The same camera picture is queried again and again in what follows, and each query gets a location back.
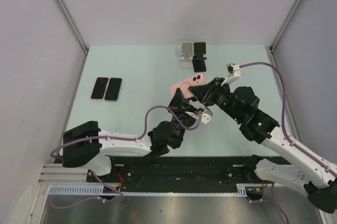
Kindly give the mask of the black rectangular phone stand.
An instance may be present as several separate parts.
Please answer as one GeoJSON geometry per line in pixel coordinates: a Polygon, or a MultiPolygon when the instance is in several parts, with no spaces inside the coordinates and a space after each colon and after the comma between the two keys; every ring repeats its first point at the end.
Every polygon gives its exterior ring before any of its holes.
{"type": "Polygon", "coordinates": [[[205,57],[206,42],[196,42],[193,44],[194,55],[192,59],[193,69],[195,73],[206,72],[205,57]]]}

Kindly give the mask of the white phone stand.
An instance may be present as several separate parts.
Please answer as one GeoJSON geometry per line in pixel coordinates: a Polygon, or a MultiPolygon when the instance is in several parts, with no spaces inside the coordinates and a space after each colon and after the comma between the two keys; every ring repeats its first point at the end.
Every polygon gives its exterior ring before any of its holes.
{"type": "Polygon", "coordinates": [[[182,42],[181,43],[181,68],[193,67],[193,43],[182,42]]]}

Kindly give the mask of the black phone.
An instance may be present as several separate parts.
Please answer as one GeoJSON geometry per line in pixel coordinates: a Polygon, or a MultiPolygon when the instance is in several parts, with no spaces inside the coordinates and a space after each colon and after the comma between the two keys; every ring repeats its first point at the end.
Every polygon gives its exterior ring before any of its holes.
{"type": "Polygon", "coordinates": [[[110,78],[104,100],[105,101],[118,101],[118,97],[119,97],[120,90],[121,90],[121,85],[122,85],[121,78],[110,78]]]}

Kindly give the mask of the pink case phone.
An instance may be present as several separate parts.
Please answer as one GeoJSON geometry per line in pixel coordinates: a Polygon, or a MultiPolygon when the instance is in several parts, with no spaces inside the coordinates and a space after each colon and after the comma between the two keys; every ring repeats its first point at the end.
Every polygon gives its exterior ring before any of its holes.
{"type": "Polygon", "coordinates": [[[98,77],[95,81],[90,99],[103,100],[109,79],[107,77],[98,77]]]}

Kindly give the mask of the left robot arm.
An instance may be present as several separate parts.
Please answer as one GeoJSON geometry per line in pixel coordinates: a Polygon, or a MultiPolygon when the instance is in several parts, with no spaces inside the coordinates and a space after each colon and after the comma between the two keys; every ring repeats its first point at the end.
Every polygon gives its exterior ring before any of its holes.
{"type": "Polygon", "coordinates": [[[61,160],[65,168],[84,167],[104,181],[116,177],[112,156],[150,156],[167,154],[179,148],[187,130],[195,130],[201,123],[207,124],[211,115],[206,109],[196,109],[176,90],[169,106],[170,121],[162,121],[152,130],[140,135],[118,134],[99,128],[97,121],[88,121],[63,134],[63,144],[51,155],[61,160]]]}

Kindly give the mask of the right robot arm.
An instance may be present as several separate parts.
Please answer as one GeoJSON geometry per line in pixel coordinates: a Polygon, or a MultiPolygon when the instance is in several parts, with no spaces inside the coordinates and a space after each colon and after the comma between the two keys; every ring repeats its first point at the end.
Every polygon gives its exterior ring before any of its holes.
{"type": "Polygon", "coordinates": [[[246,181],[273,181],[298,191],[326,213],[336,211],[336,164],[288,135],[275,119],[261,111],[260,100],[251,87],[231,91],[229,85],[217,77],[208,84],[191,86],[189,91],[204,106],[217,105],[234,119],[247,140],[274,151],[295,167],[280,167],[262,158],[244,167],[246,181]]]}

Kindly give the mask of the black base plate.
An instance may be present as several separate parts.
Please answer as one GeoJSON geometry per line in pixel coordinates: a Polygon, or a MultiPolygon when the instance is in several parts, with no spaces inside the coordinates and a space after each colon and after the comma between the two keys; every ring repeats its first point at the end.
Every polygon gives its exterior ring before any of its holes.
{"type": "Polygon", "coordinates": [[[253,173],[259,156],[234,157],[114,157],[113,170],[101,176],[105,183],[124,187],[170,188],[187,191],[190,188],[206,191],[218,185],[265,185],[270,179],[260,179],[253,173]]]}

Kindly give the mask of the right aluminium table rail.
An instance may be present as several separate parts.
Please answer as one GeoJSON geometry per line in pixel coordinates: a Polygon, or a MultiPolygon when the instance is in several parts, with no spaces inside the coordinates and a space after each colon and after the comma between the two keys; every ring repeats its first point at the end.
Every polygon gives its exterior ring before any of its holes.
{"type": "MultiPolygon", "coordinates": [[[[274,67],[276,67],[278,69],[279,72],[281,72],[281,70],[279,69],[276,59],[275,59],[275,55],[273,53],[273,51],[271,50],[270,46],[265,46],[266,49],[266,53],[267,53],[267,57],[268,57],[268,61],[271,65],[273,65],[274,67]]],[[[283,102],[283,87],[282,87],[282,82],[281,79],[278,75],[278,73],[272,69],[272,73],[276,82],[276,86],[277,86],[277,90],[279,92],[280,95],[280,99],[281,99],[281,103],[282,105],[285,105],[285,114],[284,114],[284,121],[285,121],[285,128],[286,131],[289,135],[293,136],[296,140],[298,140],[299,142],[302,142],[299,130],[298,130],[298,126],[297,123],[295,121],[295,117],[294,117],[294,113],[292,111],[291,105],[289,103],[289,99],[286,96],[285,99],[285,103],[283,102]]]]}

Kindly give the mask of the right aluminium frame post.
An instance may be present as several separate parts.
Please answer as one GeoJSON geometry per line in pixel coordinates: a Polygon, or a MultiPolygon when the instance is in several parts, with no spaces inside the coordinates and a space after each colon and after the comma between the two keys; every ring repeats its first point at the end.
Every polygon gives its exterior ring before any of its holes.
{"type": "Polygon", "coordinates": [[[303,1],[304,0],[294,0],[293,4],[291,5],[291,8],[287,13],[284,22],[282,23],[282,25],[281,25],[280,29],[278,30],[275,38],[273,39],[271,45],[269,46],[269,49],[272,53],[275,51],[275,49],[277,48],[280,40],[282,39],[282,37],[286,33],[287,28],[289,27],[292,19],[295,17],[295,15],[296,15],[297,11],[299,10],[303,1]]]}

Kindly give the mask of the aluminium frame post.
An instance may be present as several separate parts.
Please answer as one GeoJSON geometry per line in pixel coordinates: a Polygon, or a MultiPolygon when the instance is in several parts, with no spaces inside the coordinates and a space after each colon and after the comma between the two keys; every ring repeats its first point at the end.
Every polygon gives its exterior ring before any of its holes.
{"type": "Polygon", "coordinates": [[[74,35],[78,45],[80,46],[82,52],[87,55],[88,53],[88,46],[86,45],[86,42],[83,38],[83,36],[81,35],[78,26],[76,25],[70,11],[68,10],[68,7],[66,6],[64,0],[54,0],[56,6],[58,7],[58,9],[60,10],[62,16],[64,17],[66,24],[68,25],[70,31],[72,32],[72,34],[74,35]]]}
{"type": "Polygon", "coordinates": [[[278,30],[275,38],[273,39],[271,45],[269,46],[269,49],[272,53],[275,51],[275,49],[277,48],[280,40],[282,39],[282,37],[286,33],[287,28],[289,27],[292,19],[295,17],[295,15],[296,15],[297,11],[299,10],[303,1],[304,0],[294,0],[293,4],[291,5],[291,8],[287,13],[284,22],[282,23],[282,25],[281,25],[280,29],[278,30]]]}

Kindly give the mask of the left aluminium frame post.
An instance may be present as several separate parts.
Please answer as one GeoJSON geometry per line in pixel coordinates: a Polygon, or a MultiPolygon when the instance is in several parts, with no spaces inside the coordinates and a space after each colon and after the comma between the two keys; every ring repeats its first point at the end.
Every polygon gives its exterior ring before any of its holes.
{"type": "Polygon", "coordinates": [[[62,16],[64,17],[66,24],[68,25],[70,31],[72,32],[72,34],[74,35],[78,45],[80,46],[82,52],[87,55],[88,53],[88,46],[86,45],[86,42],[83,38],[83,36],[81,35],[78,26],[76,25],[70,11],[68,10],[68,7],[66,6],[64,0],[54,0],[56,6],[58,7],[58,9],[60,10],[62,16]]]}

